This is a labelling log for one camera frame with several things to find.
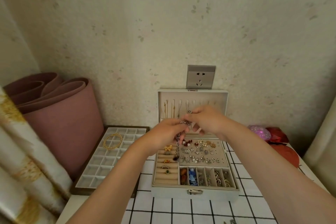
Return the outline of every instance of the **metal clasp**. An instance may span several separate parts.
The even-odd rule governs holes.
[[[189,195],[202,195],[203,191],[201,189],[188,189],[187,194],[189,194]]]

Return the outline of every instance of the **tabletop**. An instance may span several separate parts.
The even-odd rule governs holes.
[[[277,224],[267,202],[233,149],[228,143],[223,144],[241,185],[236,201],[212,202],[152,197],[151,183],[156,157],[153,155],[145,161],[136,198],[129,200],[122,224],[229,224],[231,219],[237,224]],[[326,190],[301,158],[298,169]],[[87,198],[88,196],[72,195],[56,224],[67,222]]]

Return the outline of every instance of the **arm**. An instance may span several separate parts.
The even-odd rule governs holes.
[[[211,132],[232,146],[280,224],[336,223],[336,199],[248,128],[210,106],[184,119],[196,123],[194,131],[201,127],[201,134]]]
[[[67,224],[120,223],[147,157],[172,144],[177,133],[188,131],[187,125],[179,123],[166,119],[135,141]]]

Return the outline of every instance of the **forearm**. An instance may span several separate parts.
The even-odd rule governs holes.
[[[280,224],[336,223],[336,199],[245,126],[223,124],[219,138],[226,137]]]
[[[68,224],[121,222],[141,169],[148,157],[143,139],[145,138],[138,139],[128,148],[95,192],[67,222]]]

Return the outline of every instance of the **person's left hand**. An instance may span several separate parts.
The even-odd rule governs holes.
[[[182,132],[180,144],[182,143],[189,127],[186,124],[180,124],[180,122],[179,119],[165,119],[141,138],[148,146],[149,156],[154,155],[158,150],[163,150],[166,145],[176,144],[174,137],[180,132]]]

